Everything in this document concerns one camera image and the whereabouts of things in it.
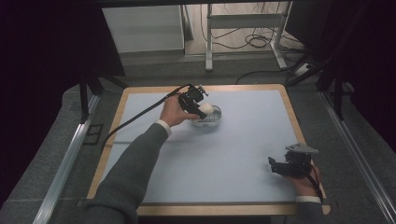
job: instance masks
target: white wall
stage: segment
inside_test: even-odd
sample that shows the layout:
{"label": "white wall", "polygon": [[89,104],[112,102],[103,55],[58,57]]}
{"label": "white wall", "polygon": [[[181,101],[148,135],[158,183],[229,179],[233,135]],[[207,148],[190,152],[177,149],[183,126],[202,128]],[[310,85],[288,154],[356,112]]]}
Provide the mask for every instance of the white wall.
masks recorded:
{"label": "white wall", "polygon": [[184,49],[180,6],[103,8],[119,53]]}

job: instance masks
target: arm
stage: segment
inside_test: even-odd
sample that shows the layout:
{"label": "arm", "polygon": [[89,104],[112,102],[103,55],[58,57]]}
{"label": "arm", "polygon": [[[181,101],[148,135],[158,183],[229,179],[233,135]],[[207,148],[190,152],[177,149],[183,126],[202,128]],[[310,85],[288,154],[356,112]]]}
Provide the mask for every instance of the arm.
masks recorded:
{"label": "arm", "polygon": [[87,204],[84,223],[136,223],[149,178],[170,127],[199,116],[184,112],[177,96],[165,100],[160,120],[139,135],[120,156]]}
{"label": "arm", "polygon": [[[311,176],[320,183],[319,168],[314,166]],[[326,223],[325,216],[320,202],[320,198],[315,192],[312,183],[305,178],[284,176],[294,186],[297,197],[297,218],[294,224],[321,224]]]}

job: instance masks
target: human hand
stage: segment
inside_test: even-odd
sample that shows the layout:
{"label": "human hand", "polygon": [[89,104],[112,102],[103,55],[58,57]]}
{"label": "human hand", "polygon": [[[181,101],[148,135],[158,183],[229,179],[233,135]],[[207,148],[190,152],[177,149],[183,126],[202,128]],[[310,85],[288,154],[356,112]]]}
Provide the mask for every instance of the human hand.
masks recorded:
{"label": "human hand", "polygon": [[[311,170],[310,175],[312,178],[317,181],[318,185],[320,184],[320,173],[319,168],[313,165],[313,169]],[[317,192],[315,191],[315,187],[312,185],[311,181],[305,176],[303,178],[298,178],[289,175],[282,175],[285,179],[288,179],[291,184],[294,186],[296,193],[298,196],[314,196],[318,197]]]}
{"label": "human hand", "polygon": [[170,127],[183,122],[185,119],[199,119],[196,114],[186,113],[178,103],[178,95],[173,95],[163,103],[163,112],[161,112],[160,119],[165,121]]}

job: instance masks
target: gray sleeve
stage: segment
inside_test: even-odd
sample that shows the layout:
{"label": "gray sleeve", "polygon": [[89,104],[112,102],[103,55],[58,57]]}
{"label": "gray sleeve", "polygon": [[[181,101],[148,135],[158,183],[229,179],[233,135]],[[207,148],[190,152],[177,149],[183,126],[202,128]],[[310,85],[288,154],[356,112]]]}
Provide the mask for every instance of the gray sleeve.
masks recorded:
{"label": "gray sleeve", "polygon": [[320,203],[297,203],[297,218],[294,224],[327,223]]}
{"label": "gray sleeve", "polygon": [[136,223],[137,207],[145,196],[149,178],[168,134],[152,124],[120,156],[86,206],[83,223]]}

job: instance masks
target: white shirt cuff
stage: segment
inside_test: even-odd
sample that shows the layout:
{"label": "white shirt cuff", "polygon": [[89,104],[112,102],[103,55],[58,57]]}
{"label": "white shirt cuff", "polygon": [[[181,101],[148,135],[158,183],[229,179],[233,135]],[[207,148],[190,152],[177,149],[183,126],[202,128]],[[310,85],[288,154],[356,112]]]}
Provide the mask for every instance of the white shirt cuff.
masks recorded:
{"label": "white shirt cuff", "polygon": [[165,121],[158,119],[156,123],[161,124],[161,126],[165,128],[166,132],[168,133],[168,137],[172,134],[171,127],[169,127]]}
{"label": "white shirt cuff", "polygon": [[320,203],[320,198],[314,197],[314,196],[297,196],[296,202],[297,203]]}

